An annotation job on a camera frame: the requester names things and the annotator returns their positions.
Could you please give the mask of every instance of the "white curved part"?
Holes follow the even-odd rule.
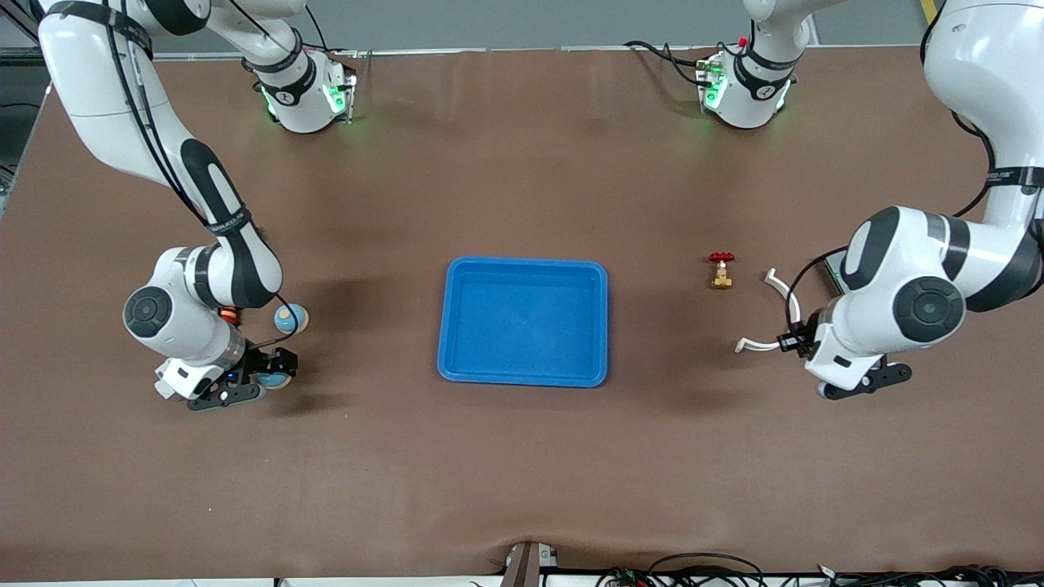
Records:
[[[780,296],[783,296],[784,300],[790,295],[790,286],[782,279],[776,277],[776,267],[769,267],[768,273],[765,274],[765,283],[775,287],[780,292]],[[797,295],[790,296],[790,320],[794,322],[801,321],[801,304],[798,303]]]
[[[775,351],[778,348],[780,348],[779,343],[757,343],[755,341],[751,341],[750,338],[740,338],[739,343],[736,343],[737,353],[741,353],[743,351]]]
[[[765,274],[765,283],[772,285],[774,289],[779,291],[780,296],[783,296],[784,300],[786,300],[787,296],[790,294],[790,286],[787,285],[786,282],[784,282],[782,279],[776,277],[776,267],[768,268],[768,273]],[[793,321],[801,320],[801,304],[798,303],[797,296],[790,296],[790,320]],[[735,352],[737,353],[741,353],[743,351],[764,352],[764,351],[775,351],[778,348],[780,348],[779,343],[758,343],[750,338],[740,338],[739,342],[736,343]]]

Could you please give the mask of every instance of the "blue tray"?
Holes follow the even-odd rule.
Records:
[[[598,385],[609,372],[606,269],[590,261],[453,261],[438,372],[474,383]]]

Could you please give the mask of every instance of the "brown table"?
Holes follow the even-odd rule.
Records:
[[[809,51],[756,132],[626,52],[358,65],[356,122],[314,136],[272,125],[238,64],[160,65],[312,316],[291,386],[207,414],[152,391],[161,357],[120,312],[161,252],[209,236],[48,100],[0,222],[0,580],[481,573],[524,539],[564,566],[1044,566],[1044,297],[972,316],[874,397],[825,401],[797,356],[732,352],[782,329],[769,266],[792,276],[886,205],[978,190],[980,145],[916,49]],[[708,288],[719,250],[731,291]],[[604,264],[607,382],[442,380],[461,255]]]

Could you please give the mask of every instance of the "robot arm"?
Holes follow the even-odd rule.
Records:
[[[294,133],[314,133],[352,118],[356,76],[340,62],[304,50],[301,33],[281,20],[304,7],[304,0],[213,0],[207,28],[244,55],[274,119]]]
[[[704,109],[739,128],[768,122],[790,88],[791,73],[811,38],[809,16],[844,0],[743,0],[751,37],[702,65]]]
[[[210,3],[45,1],[40,9],[46,15],[40,23],[41,49],[84,144],[116,169],[169,185],[216,239],[209,246],[165,252],[149,282],[125,305],[130,334],[168,357],[157,371],[157,390],[166,398],[190,400],[190,407],[229,380],[243,384],[234,392],[236,401],[261,397],[263,389],[248,378],[292,375],[295,357],[282,349],[264,355],[252,348],[217,310],[264,306],[282,287],[282,268],[217,157],[174,114],[150,61],[150,34],[198,30],[211,16]],[[302,58],[310,60],[298,53],[284,61]],[[322,91],[316,87],[308,91]],[[309,107],[299,100],[286,108],[292,113]],[[325,99],[322,110],[321,116],[287,119],[324,119],[331,112]],[[224,391],[220,395],[212,404],[234,402]]]
[[[849,292],[781,337],[831,399],[888,384],[887,353],[951,336],[967,311],[1021,299],[1041,272],[1044,0],[949,0],[928,46],[935,96],[993,144],[982,222],[892,207],[855,232],[841,268]],[[893,381],[906,373],[891,373]]]

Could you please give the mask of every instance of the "black joint cap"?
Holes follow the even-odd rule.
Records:
[[[170,295],[155,286],[134,292],[123,306],[123,323],[139,338],[151,338],[170,320],[173,303]]]

